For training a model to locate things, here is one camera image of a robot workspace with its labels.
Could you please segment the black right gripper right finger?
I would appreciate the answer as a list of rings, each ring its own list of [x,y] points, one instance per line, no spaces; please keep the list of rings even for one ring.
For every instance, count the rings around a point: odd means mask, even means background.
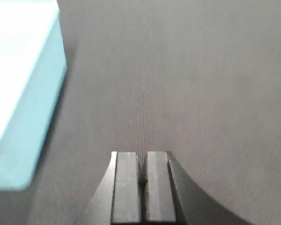
[[[146,158],[144,219],[148,225],[186,225],[188,221],[178,197],[170,152],[149,151]]]

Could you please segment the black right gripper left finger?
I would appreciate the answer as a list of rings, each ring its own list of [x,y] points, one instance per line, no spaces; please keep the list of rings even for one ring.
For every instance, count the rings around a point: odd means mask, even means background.
[[[111,153],[105,174],[83,213],[83,223],[85,225],[139,225],[141,223],[136,153]]]

